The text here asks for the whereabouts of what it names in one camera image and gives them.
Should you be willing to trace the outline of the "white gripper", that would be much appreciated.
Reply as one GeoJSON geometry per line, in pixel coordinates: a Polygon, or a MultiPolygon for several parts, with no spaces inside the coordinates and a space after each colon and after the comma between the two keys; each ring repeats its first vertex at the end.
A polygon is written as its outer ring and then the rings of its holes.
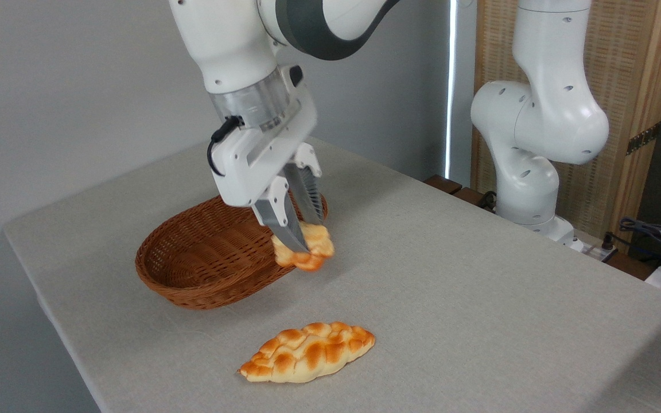
{"type": "Polygon", "coordinates": [[[260,225],[293,252],[309,253],[301,222],[289,196],[292,191],[304,222],[323,225],[324,210],[318,178],[322,176],[315,149],[305,143],[317,123],[314,99],[306,86],[291,97],[293,117],[270,131],[234,129],[213,146],[213,178],[223,202],[251,207],[260,225]]]}

